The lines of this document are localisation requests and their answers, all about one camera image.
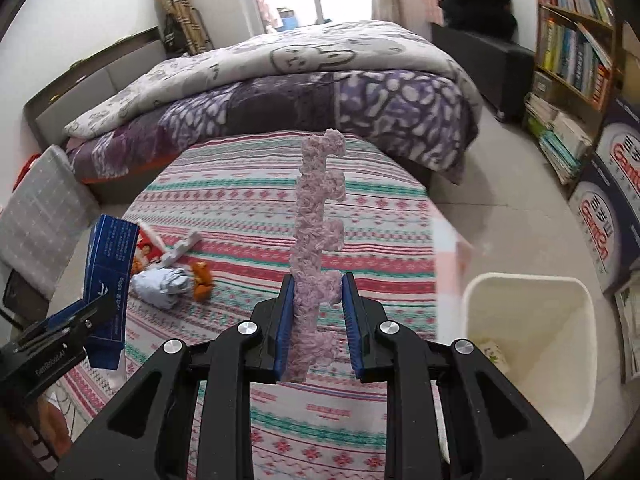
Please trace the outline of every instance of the gray cushion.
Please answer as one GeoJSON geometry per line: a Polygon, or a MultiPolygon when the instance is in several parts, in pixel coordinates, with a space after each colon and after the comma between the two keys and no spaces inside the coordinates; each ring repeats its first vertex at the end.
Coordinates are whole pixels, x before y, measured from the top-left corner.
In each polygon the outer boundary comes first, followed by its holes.
{"type": "Polygon", "coordinates": [[[113,86],[119,92],[166,59],[161,41],[154,41],[107,65],[113,86]]]}
{"type": "Polygon", "coordinates": [[[63,144],[67,137],[62,129],[86,111],[116,94],[105,68],[83,79],[43,111],[36,122],[50,144],[63,144]]]}

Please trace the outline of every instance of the orange toy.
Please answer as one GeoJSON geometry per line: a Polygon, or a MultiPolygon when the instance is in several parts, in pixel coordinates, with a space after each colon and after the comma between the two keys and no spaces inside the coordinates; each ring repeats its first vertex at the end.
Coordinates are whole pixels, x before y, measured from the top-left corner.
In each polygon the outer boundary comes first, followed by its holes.
{"type": "Polygon", "coordinates": [[[193,271],[193,299],[203,303],[211,297],[213,289],[213,279],[209,270],[209,264],[205,262],[195,262],[191,264],[193,271]]]}
{"type": "Polygon", "coordinates": [[[131,264],[131,273],[137,274],[139,272],[142,272],[143,270],[145,270],[145,264],[142,263],[142,260],[134,256],[133,263],[131,264]]]}

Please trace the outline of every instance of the bookshelf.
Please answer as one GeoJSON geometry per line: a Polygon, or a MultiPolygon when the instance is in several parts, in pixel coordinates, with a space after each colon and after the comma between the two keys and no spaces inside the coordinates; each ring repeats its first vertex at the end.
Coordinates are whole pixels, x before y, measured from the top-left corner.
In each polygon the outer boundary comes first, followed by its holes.
{"type": "Polygon", "coordinates": [[[549,136],[553,137],[548,132],[549,122],[545,123],[527,104],[524,125],[539,139],[539,147],[567,195],[574,190],[581,167],[599,140],[612,90],[623,77],[622,24],[616,21],[614,10],[612,0],[538,0],[537,75],[532,93],[537,92],[551,107],[576,119],[591,148],[580,159],[571,158],[569,171],[561,174],[558,160],[549,155],[553,144],[548,142],[549,136]],[[530,126],[532,118],[536,128],[530,126]],[[540,124],[546,131],[542,136],[540,124]]]}

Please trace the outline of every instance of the crocheted yarn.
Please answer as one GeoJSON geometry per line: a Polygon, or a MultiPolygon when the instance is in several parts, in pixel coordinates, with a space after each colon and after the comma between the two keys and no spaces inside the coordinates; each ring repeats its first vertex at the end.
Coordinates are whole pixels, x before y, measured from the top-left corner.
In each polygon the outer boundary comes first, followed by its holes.
{"type": "Polygon", "coordinates": [[[302,141],[302,166],[296,184],[295,244],[289,263],[295,282],[294,319],[284,380],[304,382],[313,364],[328,365],[338,355],[338,334],[318,332],[321,303],[340,303],[342,274],[321,272],[322,251],[340,251],[344,225],[324,220],[324,202],[344,199],[344,174],[326,171],[327,155],[344,156],[344,137],[337,130],[302,141]]]}

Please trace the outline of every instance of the silver screw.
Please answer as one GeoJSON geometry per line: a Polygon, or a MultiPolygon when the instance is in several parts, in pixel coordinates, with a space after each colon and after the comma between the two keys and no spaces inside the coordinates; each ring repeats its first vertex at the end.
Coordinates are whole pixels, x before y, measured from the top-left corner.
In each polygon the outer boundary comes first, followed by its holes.
{"type": "Polygon", "coordinates": [[[238,325],[238,332],[242,335],[249,335],[258,330],[258,326],[253,321],[243,321],[238,325]]]}
{"type": "Polygon", "coordinates": [[[455,348],[456,352],[459,354],[471,354],[471,352],[474,351],[474,344],[466,339],[460,339],[459,341],[456,341],[453,348],[455,348]]]}
{"type": "Polygon", "coordinates": [[[162,350],[167,352],[168,354],[175,354],[182,349],[182,343],[177,339],[169,339],[169,341],[165,342],[162,346],[162,350]]]}
{"type": "Polygon", "coordinates": [[[395,321],[383,321],[380,323],[380,330],[385,334],[395,334],[400,330],[400,325],[395,321]]]}

